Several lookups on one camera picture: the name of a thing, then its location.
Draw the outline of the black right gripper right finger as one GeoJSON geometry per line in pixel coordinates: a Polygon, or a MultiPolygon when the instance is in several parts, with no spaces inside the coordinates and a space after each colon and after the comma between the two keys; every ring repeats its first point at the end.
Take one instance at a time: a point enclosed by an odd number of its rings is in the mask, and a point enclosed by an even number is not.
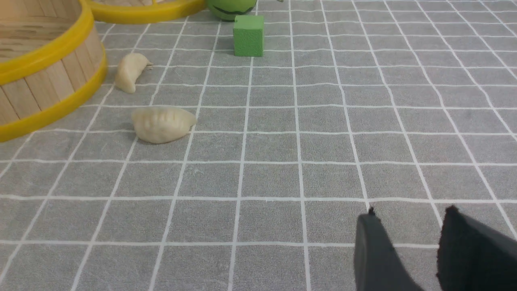
{"type": "Polygon", "coordinates": [[[443,291],[515,291],[515,239],[447,207],[437,251],[443,291]]]}

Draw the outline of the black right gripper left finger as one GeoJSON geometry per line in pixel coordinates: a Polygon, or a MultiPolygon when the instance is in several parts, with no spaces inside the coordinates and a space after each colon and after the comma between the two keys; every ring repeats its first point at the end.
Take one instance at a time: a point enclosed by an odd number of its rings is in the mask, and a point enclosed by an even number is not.
{"type": "Polygon", "coordinates": [[[354,250],[357,291],[421,291],[404,268],[373,207],[357,218],[354,250]]]}

